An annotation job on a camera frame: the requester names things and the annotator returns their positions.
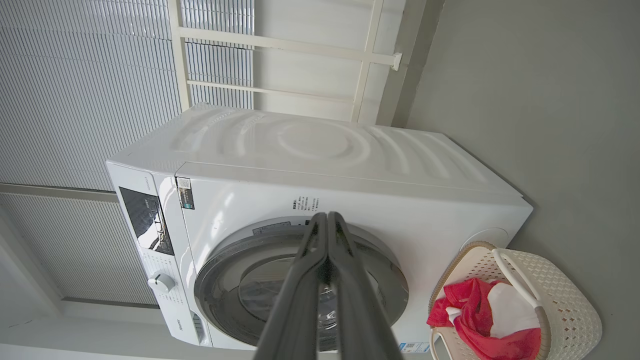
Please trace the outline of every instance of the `floor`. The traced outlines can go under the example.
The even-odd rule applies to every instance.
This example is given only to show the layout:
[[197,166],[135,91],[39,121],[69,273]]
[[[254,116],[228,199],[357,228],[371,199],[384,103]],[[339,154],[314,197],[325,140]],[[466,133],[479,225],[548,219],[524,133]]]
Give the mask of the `floor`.
[[510,247],[554,262],[637,358],[640,4],[447,0],[407,128],[445,133],[535,207]]

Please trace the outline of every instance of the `washing machine top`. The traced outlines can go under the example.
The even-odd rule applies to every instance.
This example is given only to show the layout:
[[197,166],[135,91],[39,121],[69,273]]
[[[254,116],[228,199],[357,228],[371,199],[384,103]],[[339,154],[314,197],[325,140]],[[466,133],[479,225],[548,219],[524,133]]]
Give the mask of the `washing machine top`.
[[442,134],[207,104],[110,161],[170,175],[198,162],[519,195]]

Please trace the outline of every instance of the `red towel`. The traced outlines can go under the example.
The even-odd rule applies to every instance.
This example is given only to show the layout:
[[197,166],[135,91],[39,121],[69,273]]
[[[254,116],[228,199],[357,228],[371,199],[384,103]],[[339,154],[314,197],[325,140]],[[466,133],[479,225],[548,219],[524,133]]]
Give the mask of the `red towel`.
[[[488,284],[480,279],[469,279],[445,286],[445,297],[433,304],[427,324],[437,327],[455,326],[458,336],[482,360],[533,360],[540,349],[540,328],[521,330],[500,339],[490,336],[493,317],[487,295],[497,283],[498,281],[493,281]],[[447,307],[456,307],[462,311],[453,320],[454,324],[449,321]]]

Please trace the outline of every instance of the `front-loading washing machine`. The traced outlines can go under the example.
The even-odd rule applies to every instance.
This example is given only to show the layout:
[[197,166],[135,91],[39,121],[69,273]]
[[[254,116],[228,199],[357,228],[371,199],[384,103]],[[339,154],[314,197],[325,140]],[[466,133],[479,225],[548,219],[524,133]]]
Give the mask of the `front-loading washing machine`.
[[[304,229],[348,223],[405,352],[426,351],[429,298],[461,246],[505,247],[532,211],[446,136],[198,105],[107,162],[172,336],[254,349]],[[320,350],[337,348],[318,289]]]

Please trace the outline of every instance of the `metal railing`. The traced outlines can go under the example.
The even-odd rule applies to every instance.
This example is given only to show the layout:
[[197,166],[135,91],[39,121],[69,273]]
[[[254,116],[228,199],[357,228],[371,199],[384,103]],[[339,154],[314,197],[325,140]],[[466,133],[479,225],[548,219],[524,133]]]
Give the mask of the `metal railing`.
[[[227,88],[233,90],[245,90],[251,92],[260,92],[264,94],[288,95],[316,99],[328,99],[333,101],[350,101],[352,103],[351,121],[357,122],[360,116],[360,108],[364,98],[365,85],[369,75],[369,66],[371,63],[379,63],[389,65],[394,70],[398,70],[401,53],[393,55],[377,54],[373,52],[373,47],[378,34],[378,25],[380,24],[380,15],[382,14],[383,0],[373,0],[373,8],[371,11],[371,19],[369,21],[369,31],[365,49],[363,51],[356,49],[347,49],[344,47],[336,47],[322,44],[313,44],[308,42],[282,40],[277,38],[261,37],[256,35],[227,33],[224,31],[204,30],[185,28],[182,23],[182,14],[180,13],[180,0],[169,0],[169,21],[171,23],[171,34],[173,39],[173,57],[176,70],[176,78],[178,82],[178,93],[180,95],[180,106],[183,111],[193,105],[191,103],[190,85],[210,86],[214,88]],[[282,90],[274,90],[268,88],[259,88],[254,86],[228,85],[221,83],[213,83],[208,81],[190,80],[187,73],[186,52],[184,47],[185,38],[197,38],[202,40],[212,40],[219,42],[229,42],[233,44],[243,44],[258,47],[267,47],[272,49],[281,49],[288,51],[296,51],[299,53],[316,54],[322,56],[331,56],[334,58],[343,58],[349,60],[360,61],[360,74],[353,98],[331,97],[325,95],[307,94],[302,92],[288,92]]]

